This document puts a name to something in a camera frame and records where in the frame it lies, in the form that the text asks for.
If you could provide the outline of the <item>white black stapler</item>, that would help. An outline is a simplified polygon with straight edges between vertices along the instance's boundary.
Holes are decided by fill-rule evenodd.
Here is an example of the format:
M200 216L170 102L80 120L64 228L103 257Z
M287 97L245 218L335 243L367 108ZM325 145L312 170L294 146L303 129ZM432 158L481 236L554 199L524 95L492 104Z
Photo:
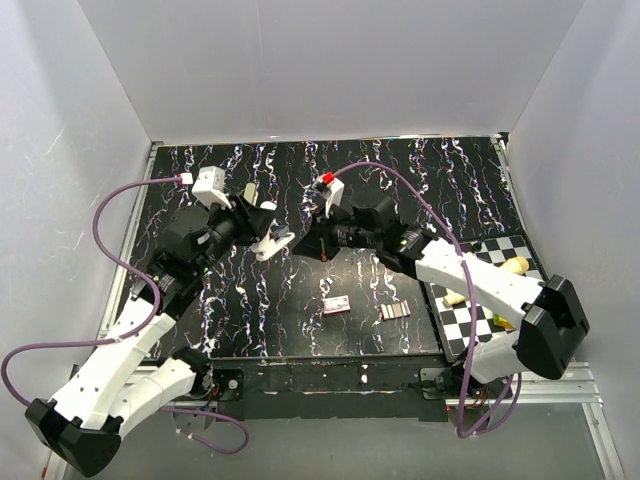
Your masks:
M246 184L243 197L252 205L257 205L258 193L255 183L249 182ZM296 235L287 226L283 226L273 232L268 232L258 242L253 243L249 250L258 261L267 261L284 249L295 237Z

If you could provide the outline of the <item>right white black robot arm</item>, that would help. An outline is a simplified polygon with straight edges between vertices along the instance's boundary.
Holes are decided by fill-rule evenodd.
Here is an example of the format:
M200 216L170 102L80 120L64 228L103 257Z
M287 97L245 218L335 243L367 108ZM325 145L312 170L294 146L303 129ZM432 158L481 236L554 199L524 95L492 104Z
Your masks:
M490 382L523 371L560 379L590 330L570 280L553 275L542 282L458 254L447 240L403 222L389 197L322 208L293 252L326 262L344 247L371 249L389 270L465 294L513 326L507 334L467 347L470 362L452 373L453 387L464 397L475 397Z

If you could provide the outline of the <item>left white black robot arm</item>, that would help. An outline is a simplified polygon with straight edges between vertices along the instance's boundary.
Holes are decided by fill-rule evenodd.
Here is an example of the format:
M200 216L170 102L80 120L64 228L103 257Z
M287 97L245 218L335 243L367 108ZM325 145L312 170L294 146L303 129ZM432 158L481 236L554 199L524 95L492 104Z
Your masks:
M101 472L124 437L181 396L205 398L214 385L205 357L187 347L134 385L127 382L156 343L201 293L213 264L234 246L267 238L274 203L233 195L230 204L192 204L174 212L145 273L116 323L84 365L50 399L35 399L25 417L40 441L85 477Z

